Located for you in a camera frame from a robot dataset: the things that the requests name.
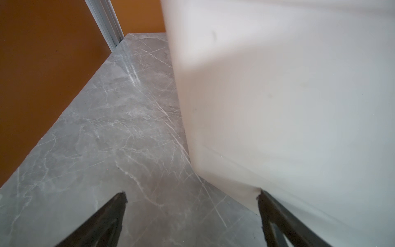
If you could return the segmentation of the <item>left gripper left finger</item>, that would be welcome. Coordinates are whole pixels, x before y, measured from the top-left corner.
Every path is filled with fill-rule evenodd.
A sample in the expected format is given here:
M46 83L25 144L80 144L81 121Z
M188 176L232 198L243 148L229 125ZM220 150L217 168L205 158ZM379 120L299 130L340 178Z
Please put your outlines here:
M127 202L124 191L117 193L57 246L116 247Z

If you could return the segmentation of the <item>white three-drawer cabinet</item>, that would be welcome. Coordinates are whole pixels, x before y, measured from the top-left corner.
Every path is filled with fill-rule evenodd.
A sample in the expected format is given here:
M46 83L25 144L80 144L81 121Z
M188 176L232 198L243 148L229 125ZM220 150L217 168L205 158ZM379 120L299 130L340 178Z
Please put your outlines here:
M161 6L194 171L334 247L394 246L394 1Z

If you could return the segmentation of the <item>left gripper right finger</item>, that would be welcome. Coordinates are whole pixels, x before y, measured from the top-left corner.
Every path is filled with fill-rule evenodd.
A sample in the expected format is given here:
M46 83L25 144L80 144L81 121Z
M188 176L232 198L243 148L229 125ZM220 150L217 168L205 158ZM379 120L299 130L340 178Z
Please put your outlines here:
M257 197L262 230L268 247L328 247L310 228L267 191L260 190Z

